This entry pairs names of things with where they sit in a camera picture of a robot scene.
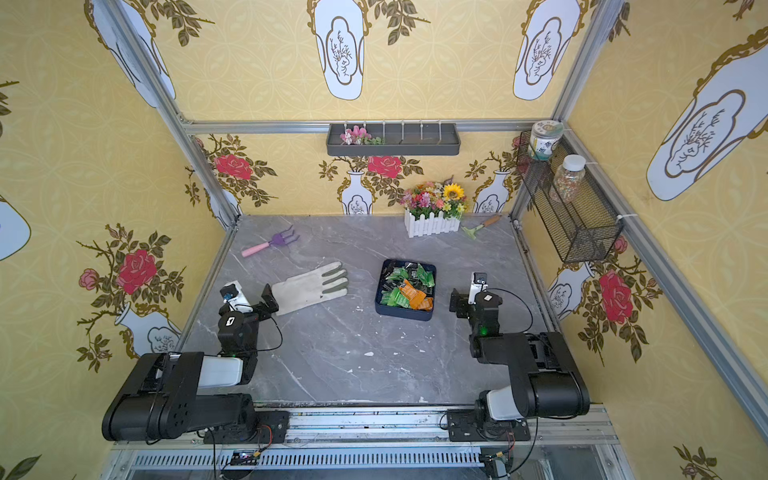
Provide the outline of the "dark blue storage box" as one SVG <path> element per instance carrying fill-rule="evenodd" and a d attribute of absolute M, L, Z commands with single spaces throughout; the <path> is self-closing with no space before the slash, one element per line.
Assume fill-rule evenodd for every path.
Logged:
<path fill-rule="evenodd" d="M 412 310 L 399 287 L 405 280 L 434 300 L 431 311 Z M 429 321 L 435 310 L 437 269 L 432 264 L 409 260 L 387 259 L 382 264 L 375 296 L 375 309 L 380 315 Z"/>

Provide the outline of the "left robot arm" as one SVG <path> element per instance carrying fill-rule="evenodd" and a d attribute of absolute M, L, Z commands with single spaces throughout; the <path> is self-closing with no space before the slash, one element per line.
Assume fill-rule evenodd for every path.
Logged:
<path fill-rule="evenodd" d="M 270 285 L 262 301 L 249 304 L 237 282 L 220 293 L 217 338 L 220 352 L 149 353 L 141 356 L 108 407 L 101 426 L 108 441 L 171 440 L 202 432 L 213 444 L 280 443 L 289 413 L 259 414 L 246 393 L 204 394 L 204 389 L 248 384 L 258 363 L 260 324 L 272 320 L 279 304 Z"/>

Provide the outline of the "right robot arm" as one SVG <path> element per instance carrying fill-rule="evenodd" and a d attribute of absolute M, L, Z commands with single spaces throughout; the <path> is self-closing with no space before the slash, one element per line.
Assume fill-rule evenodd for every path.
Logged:
<path fill-rule="evenodd" d="M 487 390 L 475 401 L 475 422 L 528 418 L 572 419 L 589 412 L 591 400 L 576 362 L 558 332 L 500 331 L 503 299 L 488 290 L 453 290 L 449 310 L 469 321 L 470 355 L 481 364 L 507 368 L 508 384 Z"/>

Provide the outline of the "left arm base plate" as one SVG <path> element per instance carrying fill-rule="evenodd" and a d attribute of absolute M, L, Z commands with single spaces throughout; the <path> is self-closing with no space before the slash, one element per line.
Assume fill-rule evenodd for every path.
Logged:
<path fill-rule="evenodd" d="M 287 410 L 247 413 L 237 424 L 215 427 L 203 437 L 205 444 L 282 444 L 290 424 Z"/>

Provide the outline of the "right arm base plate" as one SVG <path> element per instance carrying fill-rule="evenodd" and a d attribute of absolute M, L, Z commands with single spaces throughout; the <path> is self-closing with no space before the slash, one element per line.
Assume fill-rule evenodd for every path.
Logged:
<path fill-rule="evenodd" d="M 529 441 L 531 433 L 525 420 L 496 421 L 481 419 L 470 409 L 448 410 L 440 426 L 448 432 L 451 442 Z"/>

